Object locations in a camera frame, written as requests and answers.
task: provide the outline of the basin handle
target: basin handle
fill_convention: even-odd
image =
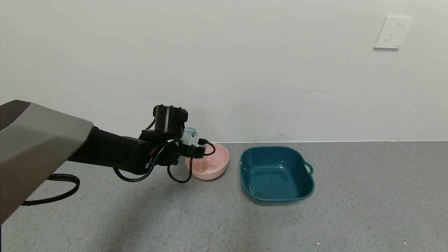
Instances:
[[[313,166],[312,165],[310,165],[307,161],[303,161],[303,163],[306,165],[306,166],[308,166],[309,168],[310,168],[310,172],[309,172],[309,175],[311,176],[312,174],[313,174],[313,171],[314,171],[314,169],[313,169]]]

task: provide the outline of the pink bowl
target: pink bowl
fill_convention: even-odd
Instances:
[[[228,163],[228,150],[221,144],[214,143],[216,151],[211,156],[193,159],[193,175],[198,179],[212,180],[221,176]],[[205,153],[211,153],[213,148],[207,144]],[[190,168],[190,158],[185,159],[187,168]]]

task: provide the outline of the teal plastic basin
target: teal plastic basin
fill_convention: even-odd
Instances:
[[[249,148],[241,154],[240,170],[244,190],[261,205],[290,204],[314,192],[313,167],[289,147]]]

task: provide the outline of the baseboard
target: baseboard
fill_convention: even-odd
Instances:
[[[448,142],[448,140],[260,141],[260,142],[214,142],[214,143],[362,143],[362,142]]]

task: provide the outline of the cable connector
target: cable connector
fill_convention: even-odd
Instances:
[[[207,139],[205,139],[205,138],[199,138],[199,140],[198,140],[198,144],[199,145],[205,145],[205,144],[207,144],[208,143],[208,141],[207,141]]]

